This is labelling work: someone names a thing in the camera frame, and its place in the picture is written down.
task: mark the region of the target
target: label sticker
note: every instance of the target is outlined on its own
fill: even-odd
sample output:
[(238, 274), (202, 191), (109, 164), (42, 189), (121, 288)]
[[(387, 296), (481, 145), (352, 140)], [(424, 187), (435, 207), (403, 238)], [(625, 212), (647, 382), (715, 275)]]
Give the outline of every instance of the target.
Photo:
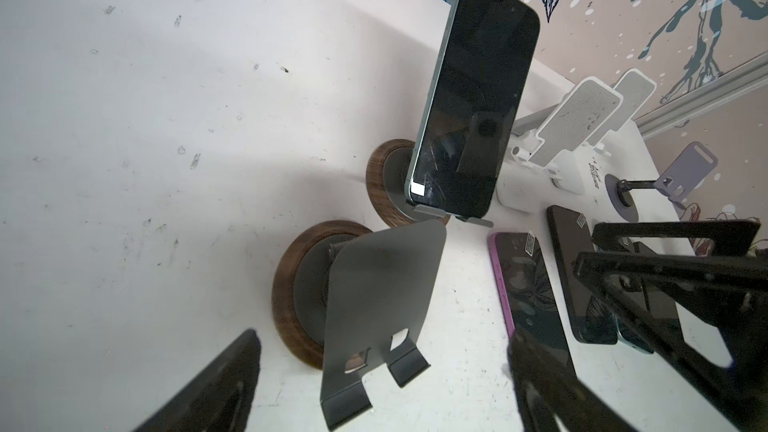
[(411, 181), (411, 192), (418, 196), (424, 196), (424, 185)]
[(525, 239), (525, 251), (533, 257), (533, 244), (536, 241), (536, 238), (531, 235), (531, 233), (528, 233), (528, 237)]

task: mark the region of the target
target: phone case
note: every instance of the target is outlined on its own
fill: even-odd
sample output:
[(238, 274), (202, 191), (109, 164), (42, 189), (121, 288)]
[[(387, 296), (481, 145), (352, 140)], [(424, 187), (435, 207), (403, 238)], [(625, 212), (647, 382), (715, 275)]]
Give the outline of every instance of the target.
[(514, 333), (514, 322), (512, 321), (512, 311), (509, 308), (509, 298), (507, 297), (507, 288), (504, 286), (504, 277), (502, 276), (502, 265), (498, 261), (498, 250), (496, 250), (495, 232), (488, 236), (488, 250), (491, 253), (491, 264), (493, 265), (493, 274), (496, 277), (496, 288), (498, 289), (498, 299), (502, 303), (502, 313), (504, 314), (504, 323), (507, 325), (507, 337), (510, 338)]

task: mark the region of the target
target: smartphone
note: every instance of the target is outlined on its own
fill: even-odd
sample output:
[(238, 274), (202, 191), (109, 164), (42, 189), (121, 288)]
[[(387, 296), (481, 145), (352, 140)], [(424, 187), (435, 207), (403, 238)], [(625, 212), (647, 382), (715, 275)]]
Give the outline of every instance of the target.
[(508, 337), (524, 328), (575, 376), (542, 249), (531, 234), (496, 232), (488, 249)]
[(618, 336), (614, 314), (574, 276), (578, 254), (594, 252), (587, 218), (574, 210), (551, 206), (547, 208), (547, 224), (576, 340), (585, 344), (615, 344)]
[[(656, 255), (656, 252), (642, 242), (634, 242), (634, 249), (637, 254)], [(667, 326), (677, 338), (684, 340), (683, 328), (680, 325), (680, 316), (677, 314), (677, 305), (674, 299), (659, 290), (656, 284), (645, 280), (642, 281), (642, 284), (646, 307), (650, 315)]]
[(485, 215), (538, 32), (520, 0), (454, 0), (406, 176), (409, 203)]

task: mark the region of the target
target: scuff mark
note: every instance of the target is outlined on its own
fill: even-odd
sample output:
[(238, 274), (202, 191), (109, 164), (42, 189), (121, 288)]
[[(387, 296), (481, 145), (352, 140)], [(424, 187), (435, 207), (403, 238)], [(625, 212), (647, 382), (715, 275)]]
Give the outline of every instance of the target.
[(179, 246), (179, 239), (174, 240), (174, 248), (170, 251), (170, 257), (168, 257), (168, 267), (174, 263), (174, 257), (176, 256), (176, 249)]

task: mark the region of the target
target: round wooden base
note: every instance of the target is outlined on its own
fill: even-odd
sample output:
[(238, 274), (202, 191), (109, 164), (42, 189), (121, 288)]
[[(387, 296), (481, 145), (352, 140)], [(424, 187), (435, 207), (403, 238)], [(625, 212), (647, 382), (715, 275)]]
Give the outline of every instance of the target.
[(327, 246), (370, 233), (367, 227), (347, 220), (322, 222), (296, 237), (277, 265), (272, 319), (291, 353), (314, 368), (322, 369), (327, 293), (322, 285), (330, 266)]
[[(366, 168), (366, 189), (371, 204), (389, 227), (407, 226), (422, 220), (435, 218), (413, 210), (403, 195), (408, 164), (414, 142), (393, 139), (384, 142), (373, 151)], [(440, 220), (447, 224), (451, 216)]]

